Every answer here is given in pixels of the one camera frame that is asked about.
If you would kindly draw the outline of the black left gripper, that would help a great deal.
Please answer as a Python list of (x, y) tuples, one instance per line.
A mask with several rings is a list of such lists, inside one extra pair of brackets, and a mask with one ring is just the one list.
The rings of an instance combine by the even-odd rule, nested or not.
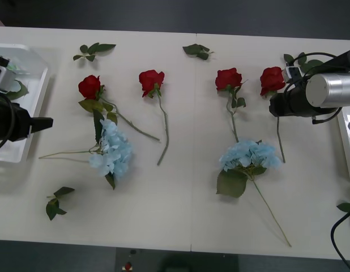
[[(21, 108), (18, 103), (11, 103), (14, 110), (14, 128), (8, 140), (15, 142), (27, 137), (30, 122), (31, 133), (49, 129), (53, 126), (53, 119), (50, 117), (30, 117), (27, 110)], [(11, 127), (11, 109), (8, 103), (0, 97), (0, 141), (5, 138)]]

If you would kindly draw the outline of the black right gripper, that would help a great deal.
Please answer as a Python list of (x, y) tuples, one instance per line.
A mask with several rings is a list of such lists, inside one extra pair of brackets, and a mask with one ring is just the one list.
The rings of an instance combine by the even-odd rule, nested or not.
[(275, 117), (299, 116), (297, 113), (299, 88), (277, 93), (270, 99), (269, 111)]

